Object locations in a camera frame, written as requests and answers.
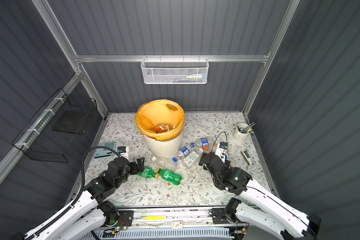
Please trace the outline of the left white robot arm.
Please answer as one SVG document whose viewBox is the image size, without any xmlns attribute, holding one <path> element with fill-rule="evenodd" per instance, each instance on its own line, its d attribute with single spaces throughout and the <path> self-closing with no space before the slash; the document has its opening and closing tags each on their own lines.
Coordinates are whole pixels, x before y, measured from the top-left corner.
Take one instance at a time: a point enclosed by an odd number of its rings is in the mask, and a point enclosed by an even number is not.
<svg viewBox="0 0 360 240">
<path fill-rule="evenodd" d="M 49 219 L 29 230 L 16 233 L 13 240 L 79 240 L 86 234 L 105 225 L 121 229 L 125 219 L 119 210 L 107 200 L 130 175 L 144 171 L 145 159 L 130 162 L 118 151 L 116 158 L 109 162 L 108 169 L 88 184 L 81 181 L 76 197 Z"/>
</svg>

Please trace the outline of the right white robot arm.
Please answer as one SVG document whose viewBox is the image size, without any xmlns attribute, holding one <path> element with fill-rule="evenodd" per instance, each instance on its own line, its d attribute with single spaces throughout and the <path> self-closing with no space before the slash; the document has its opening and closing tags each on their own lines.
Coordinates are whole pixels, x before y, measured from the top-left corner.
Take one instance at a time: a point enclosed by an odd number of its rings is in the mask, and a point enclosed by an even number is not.
<svg viewBox="0 0 360 240">
<path fill-rule="evenodd" d="M 205 154 L 201 161 L 219 190 L 236 195 L 224 208 L 225 218 L 230 223 L 248 223 L 280 240 L 318 239 L 320 217 L 309 216 L 289 206 L 249 173 L 231 167 L 215 153 Z"/>
</svg>

